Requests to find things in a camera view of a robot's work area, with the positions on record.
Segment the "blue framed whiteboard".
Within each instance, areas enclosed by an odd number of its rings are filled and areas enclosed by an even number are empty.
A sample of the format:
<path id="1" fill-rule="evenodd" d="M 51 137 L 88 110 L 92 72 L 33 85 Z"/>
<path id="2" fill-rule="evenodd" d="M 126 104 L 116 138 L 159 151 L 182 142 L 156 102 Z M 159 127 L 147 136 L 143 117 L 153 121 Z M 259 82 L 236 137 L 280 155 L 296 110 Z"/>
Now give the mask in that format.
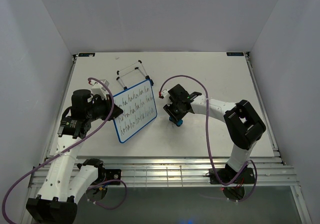
<path id="1" fill-rule="evenodd" d="M 158 115 L 150 80 L 127 88 L 113 98 L 115 105 L 123 110 L 113 121 L 120 143 L 128 141 Z"/>

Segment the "blue whiteboard eraser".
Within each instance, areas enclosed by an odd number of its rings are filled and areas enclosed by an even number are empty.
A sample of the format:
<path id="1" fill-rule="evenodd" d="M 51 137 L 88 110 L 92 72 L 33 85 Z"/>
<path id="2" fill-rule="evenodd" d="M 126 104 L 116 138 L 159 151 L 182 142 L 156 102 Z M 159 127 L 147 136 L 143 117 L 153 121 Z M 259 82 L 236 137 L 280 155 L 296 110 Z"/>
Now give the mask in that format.
<path id="1" fill-rule="evenodd" d="M 180 127 L 183 124 L 183 120 L 174 120 L 172 117 L 169 117 L 169 121 L 174 123 L 177 127 Z"/>

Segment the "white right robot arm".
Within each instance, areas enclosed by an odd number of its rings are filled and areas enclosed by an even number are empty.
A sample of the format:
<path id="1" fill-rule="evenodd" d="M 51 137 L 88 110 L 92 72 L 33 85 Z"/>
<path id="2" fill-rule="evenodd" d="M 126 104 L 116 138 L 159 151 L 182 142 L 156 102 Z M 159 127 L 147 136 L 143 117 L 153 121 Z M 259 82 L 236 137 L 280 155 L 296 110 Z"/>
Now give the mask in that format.
<path id="1" fill-rule="evenodd" d="M 209 99 L 200 92 L 188 93 L 179 84 L 170 90 L 160 91 L 159 97 L 166 100 L 163 108 L 169 120 L 178 127 L 188 113 L 205 115 L 207 119 L 214 118 L 225 123 L 233 148 L 225 167 L 220 170 L 213 168 L 216 182 L 227 186 L 244 177 L 253 147 L 266 131 L 264 122 L 250 102 Z"/>

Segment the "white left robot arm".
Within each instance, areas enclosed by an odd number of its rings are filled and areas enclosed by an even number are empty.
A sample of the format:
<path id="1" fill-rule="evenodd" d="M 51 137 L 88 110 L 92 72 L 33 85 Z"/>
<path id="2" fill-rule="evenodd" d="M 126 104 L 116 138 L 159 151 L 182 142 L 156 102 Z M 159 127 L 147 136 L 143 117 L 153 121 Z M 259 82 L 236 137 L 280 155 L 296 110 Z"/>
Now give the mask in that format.
<path id="1" fill-rule="evenodd" d="M 123 110 L 112 104 L 105 88 L 80 89 L 73 92 L 71 106 L 61 116 L 57 131 L 56 159 L 51 161 L 45 181 L 35 198 L 29 198 L 26 209 L 39 224 L 71 224 L 78 202 L 91 185 L 105 181 L 104 163 L 87 159 L 79 164 L 79 172 L 72 178 L 73 168 L 84 140 L 91 132 L 91 123 L 109 121 Z"/>

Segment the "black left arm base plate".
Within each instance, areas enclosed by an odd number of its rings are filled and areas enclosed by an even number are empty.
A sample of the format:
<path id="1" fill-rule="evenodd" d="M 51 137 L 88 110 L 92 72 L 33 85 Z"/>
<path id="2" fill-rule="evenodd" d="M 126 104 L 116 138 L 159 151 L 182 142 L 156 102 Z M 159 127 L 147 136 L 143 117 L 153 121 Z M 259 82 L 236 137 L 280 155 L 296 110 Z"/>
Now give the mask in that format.
<path id="1" fill-rule="evenodd" d="M 119 182 L 119 180 L 122 177 L 122 171 L 121 169 L 105 169 L 104 170 L 104 174 L 105 174 L 105 180 L 104 181 L 110 181 L 112 180 L 112 182 L 109 182 L 107 184 L 104 184 L 104 186 L 108 186 L 108 185 L 114 185 L 114 186 L 118 186 L 121 183 Z"/>

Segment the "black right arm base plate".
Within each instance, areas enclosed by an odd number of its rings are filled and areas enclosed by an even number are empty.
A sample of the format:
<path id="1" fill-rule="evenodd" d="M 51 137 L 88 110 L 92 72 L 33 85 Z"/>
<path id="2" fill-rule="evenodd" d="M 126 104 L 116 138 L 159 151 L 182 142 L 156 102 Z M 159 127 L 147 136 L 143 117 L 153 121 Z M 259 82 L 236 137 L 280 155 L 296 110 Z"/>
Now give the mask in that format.
<path id="1" fill-rule="evenodd" d="M 223 183 L 230 182 L 234 176 L 237 174 L 232 170 L 228 170 L 227 168 L 222 168 L 217 170 L 218 176 Z M 220 184 L 218 179 L 216 178 L 213 169 L 209 169 L 209 172 L 206 173 L 206 177 L 209 178 L 209 182 L 211 184 Z M 245 168 L 241 174 L 236 178 L 233 184 L 254 184 L 255 175 L 252 168 Z"/>

